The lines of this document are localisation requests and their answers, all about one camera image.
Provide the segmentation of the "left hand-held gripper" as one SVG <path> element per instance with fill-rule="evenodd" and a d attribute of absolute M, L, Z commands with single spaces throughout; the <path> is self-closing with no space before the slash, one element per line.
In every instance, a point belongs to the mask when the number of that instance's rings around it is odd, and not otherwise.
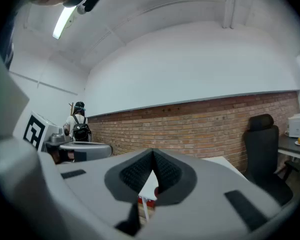
<path fill-rule="evenodd" d="M 71 143 L 64 129 L 32 111 L 23 135 L 23 139 L 31 143 L 37 151 L 47 151 L 51 147 L 73 152 L 74 162 L 86 162 L 108 158 L 113 153 L 111 145 L 104 143 Z"/>

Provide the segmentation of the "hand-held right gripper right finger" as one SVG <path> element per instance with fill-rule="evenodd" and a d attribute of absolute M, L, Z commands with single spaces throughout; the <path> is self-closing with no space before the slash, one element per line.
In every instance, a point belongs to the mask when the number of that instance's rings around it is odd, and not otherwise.
<path fill-rule="evenodd" d="M 153 154 L 159 195 L 146 238 L 248 238 L 281 211 L 226 166 L 162 149 Z"/>

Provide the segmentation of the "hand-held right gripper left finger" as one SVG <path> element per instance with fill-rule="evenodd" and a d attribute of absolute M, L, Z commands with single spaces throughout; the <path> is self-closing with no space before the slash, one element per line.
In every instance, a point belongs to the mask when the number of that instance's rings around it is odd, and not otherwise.
<path fill-rule="evenodd" d="M 153 237 L 152 224 L 139 222 L 138 195 L 153 165 L 152 149 L 59 165 L 70 190 L 104 229 L 129 237 Z"/>

